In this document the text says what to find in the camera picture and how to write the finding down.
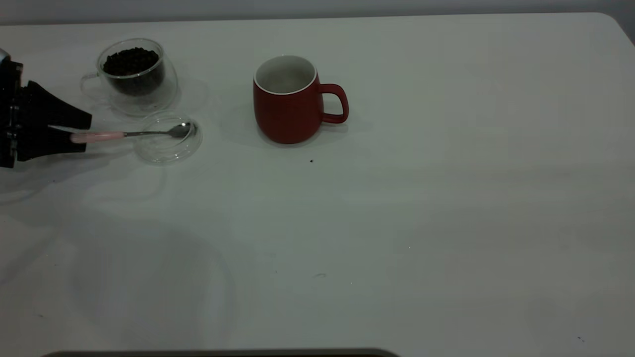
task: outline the red mug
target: red mug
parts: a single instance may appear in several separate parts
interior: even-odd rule
[[[324,113],[323,93],[335,94],[344,113]],[[349,102],[339,85],[320,84],[318,70],[311,62],[285,55],[266,61],[256,71],[253,110],[258,126],[271,140],[294,144],[312,137],[322,122],[346,121]]]

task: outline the black object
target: black object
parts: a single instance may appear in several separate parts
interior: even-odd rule
[[[57,352],[43,357],[397,357],[381,349],[261,349],[252,351]]]
[[[135,47],[123,50],[108,56],[102,69],[111,76],[132,76],[146,71],[159,61],[159,55],[155,51],[148,51]],[[139,97],[155,91],[165,77],[163,63],[159,63],[150,72],[130,78],[111,78],[108,81],[112,86],[125,95]]]
[[[39,84],[21,87],[23,65],[0,50],[0,166],[13,168],[15,160],[65,152],[85,152],[70,133],[49,125],[87,130],[92,115],[65,103]]]

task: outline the robotic arm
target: robotic arm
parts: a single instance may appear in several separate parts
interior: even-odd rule
[[[22,64],[0,48],[0,167],[64,152],[85,152],[86,144],[70,141],[70,133],[51,128],[87,130],[92,115],[29,81],[21,87]]]

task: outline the mug rim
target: mug rim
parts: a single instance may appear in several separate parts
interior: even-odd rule
[[[148,41],[151,42],[153,44],[155,44],[158,48],[159,48],[159,60],[152,65],[152,67],[141,71],[139,73],[135,73],[135,74],[128,74],[127,76],[114,76],[112,74],[106,73],[104,72],[104,69],[102,68],[102,66],[99,65],[99,60],[102,58],[102,56],[104,55],[104,53],[106,53],[106,51],[108,51],[109,49],[117,46],[118,44],[122,44],[125,42],[132,42],[132,41]],[[144,74],[152,71],[153,69],[155,69],[156,67],[159,67],[159,64],[161,64],[161,62],[163,62],[163,57],[164,57],[164,51],[163,51],[163,46],[161,46],[157,41],[153,41],[151,39],[147,39],[147,38],[142,38],[142,37],[135,37],[135,38],[131,38],[131,39],[125,39],[123,41],[119,41],[116,43],[113,43],[112,45],[106,47],[106,49],[104,49],[104,51],[102,51],[99,54],[99,57],[97,57],[97,62],[95,63],[95,67],[97,67],[97,71],[99,72],[99,74],[108,77],[108,78],[114,78],[114,79],[130,79],[130,78],[136,78],[136,77],[140,77],[143,76]]]
[[[258,83],[258,81],[256,80],[256,75],[258,74],[258,71],[262,68],[263,65],[265,65],[267,62],[272,61],[272,60],[276,60],[278,58],[282,58],[282,57],[295,57],[295,58],[299,58],[301,60],[305,60],[308,64],[311,65],[311,67],[313,68],[313,78],[311,79],[311,81],[309,81],[309,84],[305,85],[304,87],[302,87],[299,90],[295,90],[295,91],[290,91],[289,93],[276,93],[273,91],[269,91],[266,90],[265,88],[263,88],[260,83]],[[302,56],[298,56],[298,55],[280,55],[280,56],[275,56],[272,57],[264,62],[262,62],[258,68],[256,69],[256,71],[253,73],[253,82],[258,86],[258,88],[260,88],[260,90],[264,91],[265,93],[269,93],[269,94],[273,94],[273,95],[292,95],[292,94],[296,94],[296,93],[300,93],[301,91],[307,89],[308,87],[310,87],[315,81],[316,78],[318,77],[318,69],[316,68],[316,66],[309,61],[308,59],[302,57]]]

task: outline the pink spoon handle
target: pink spoon handle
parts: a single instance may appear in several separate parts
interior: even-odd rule
[[[75,144],[86,144],[90,142],[116,140],[125,138],[123,131],[102,131],[99,133],[71,134],[70,141]]]

